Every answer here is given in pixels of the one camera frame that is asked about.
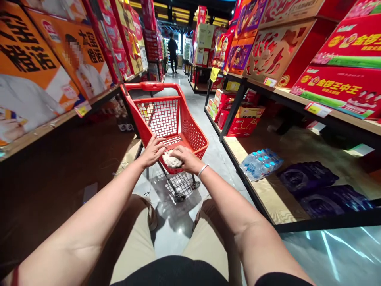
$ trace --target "bracelet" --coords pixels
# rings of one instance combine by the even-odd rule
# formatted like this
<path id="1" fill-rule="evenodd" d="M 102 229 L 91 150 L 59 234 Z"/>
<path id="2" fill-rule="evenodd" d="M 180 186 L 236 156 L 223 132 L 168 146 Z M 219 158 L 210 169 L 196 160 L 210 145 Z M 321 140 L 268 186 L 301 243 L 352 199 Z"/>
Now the bracelet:
<path id="1" fill-rule="evenodd" d="M 206 167 L 208 167 L 208 166 L 209 166 L 209 164 L 206 164 L 204 167 L 202 167 L 201 170 L 200 170 L 200 172 L 198 172 L 197 177 L 200 177 L 202 171 L 203 171 Z"/>

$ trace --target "shopping cart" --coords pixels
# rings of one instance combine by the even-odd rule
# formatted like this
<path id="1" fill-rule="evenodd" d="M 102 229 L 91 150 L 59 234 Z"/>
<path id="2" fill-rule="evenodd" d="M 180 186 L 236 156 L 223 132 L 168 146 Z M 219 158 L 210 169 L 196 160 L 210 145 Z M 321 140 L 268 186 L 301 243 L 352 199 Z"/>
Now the shopping cart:
<path id="1" fill-rule="evenodd" d="M 147 147 L 149 140 L 155 133 L 157 137 L 166 138 L 163 143 L 167 145 L 167 150 L 182 145 L 192 150 L 198 158 L 202 158 L 209 143 L 189 112 L 185 96 L 178 84 L 141 82 L 125 83 L 123 86 L 121 89 L 126 97 L 144 147 Z M 128 92 L 131 89 L 162 91 L 164 88 L 173 88 L 178 95 L 133 100 Z M 185 200 L 185 195 L 177 192 L 165 171 L 167 170 L 169 174 L 173 175 L 182 172 L 183 169 L 169 168 L 162 157 L 159 159 L 159 165 L 174 190 L 174 200 L 177 202 Z M 197 182 L 192 174 L 191 188 L 196 189 L 199 186 L 200 182 Z"/>

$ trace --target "tiled floor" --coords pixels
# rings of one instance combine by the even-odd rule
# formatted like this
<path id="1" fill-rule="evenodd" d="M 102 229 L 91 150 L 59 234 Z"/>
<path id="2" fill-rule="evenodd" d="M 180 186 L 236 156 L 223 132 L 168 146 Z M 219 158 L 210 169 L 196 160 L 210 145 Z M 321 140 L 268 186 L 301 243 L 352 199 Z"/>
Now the tiled floor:
<path id="1" fill-rule="evenodd" d="M 181 86 L 190 112 L 208 137 L 209 147 L 203 161 L 253 204 L 204 113 L 205 95 L 194 94 L 186 76 L 180 70 L 177 75 L 168 73 L 165 82 L 174 82 Z M 175 91 L 170 89 L 161 91 L 155 97 L 174 94 Z M 208 191 L 202 184 L 198 190 L 189 191 L 187 179 L 190 178 L 186 173 L 172 176 L 171 180 L 175 185 L 185 182 L 181 189 L 186 193 L 187 199 L 177 204 L 169 195 L 170 185 L 158 164 L 145 171 L 135 186 L 134 193 L 149 195 L 159 214 L 159 226 L 152 234 L 157 258 L 180 255 L 192 235 L 193 221 Z M 281 234 L 281 237 L 287 249 L 317 285 L 381 284 L 381 228 L 378 226 L 288 233 Z"/>

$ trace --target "hand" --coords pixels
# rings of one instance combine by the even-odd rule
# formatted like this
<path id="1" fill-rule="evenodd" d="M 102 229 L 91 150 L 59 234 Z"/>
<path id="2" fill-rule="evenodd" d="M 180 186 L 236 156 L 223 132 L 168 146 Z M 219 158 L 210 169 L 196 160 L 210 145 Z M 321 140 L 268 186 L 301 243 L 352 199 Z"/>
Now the hand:
<path id="1" fill-rule="evenodd" d="M 177 146 L 173 152 L 170 154 L 172 157 L 179 158 L 184 164 L 181 166 L 184 171 L 197 175 L 202 167 L 205 166 L 197 156 L 188 148 L 184 146 Z"/>
<path id="2" fill-rule="evenodd" d="M 137 161 L 142 163 L 143 168 L 151 167 L 155 164 L 159 158 L 164 154 L 167 147 L 164 143 L 160 143 L 166 140 L 165 138 L 156 138 L 154 134 L 147 144 L 147 148 L 144 150 L 143 154 L 137 159 Z"/>

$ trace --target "bottled water pack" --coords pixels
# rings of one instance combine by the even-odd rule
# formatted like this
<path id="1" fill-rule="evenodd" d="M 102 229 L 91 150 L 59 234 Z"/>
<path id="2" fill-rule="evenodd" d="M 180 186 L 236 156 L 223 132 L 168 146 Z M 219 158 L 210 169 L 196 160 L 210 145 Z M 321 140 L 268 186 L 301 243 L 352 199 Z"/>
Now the bottled water pack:
<path id="1" fill-rule="evenodd" d="M 256 182 L 279 169 L 282 163 L 283 159 L 266 148 L 247 155 L 239 166 L 250 181 Z"/>

